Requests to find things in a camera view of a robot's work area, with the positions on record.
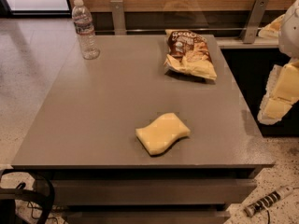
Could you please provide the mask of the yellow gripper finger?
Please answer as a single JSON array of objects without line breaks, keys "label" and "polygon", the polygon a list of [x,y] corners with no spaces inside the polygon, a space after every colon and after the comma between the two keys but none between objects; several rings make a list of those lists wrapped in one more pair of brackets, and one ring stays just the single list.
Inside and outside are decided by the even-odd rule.
[{"label": "yellow gripper finger", "polygon": [[265,87],[266,94],[257,116],[261,124],[273,125],[299,101],[299,62],[274,65]]},{"label": "yellow gripper finger", "polygon": [[280,15],[279,17],[275,18],[265,27],[263,27],[259,33],[258,37],[262,38],[278,38],[278,32],[280,30],[281,23],[283,21],[284,14]]}]

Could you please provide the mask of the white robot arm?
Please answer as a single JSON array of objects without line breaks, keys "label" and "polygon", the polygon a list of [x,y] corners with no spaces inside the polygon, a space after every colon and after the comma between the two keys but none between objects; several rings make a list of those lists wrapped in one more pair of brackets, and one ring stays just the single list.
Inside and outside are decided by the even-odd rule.
[{"label": "white robot arm", "polygon": [[291,58],[283,66],[273,66],[260,103],[258,121],[273,125],[299,101],[299,0],[285,14],[267,24],[258,36],[277,38],[279,51]]}]

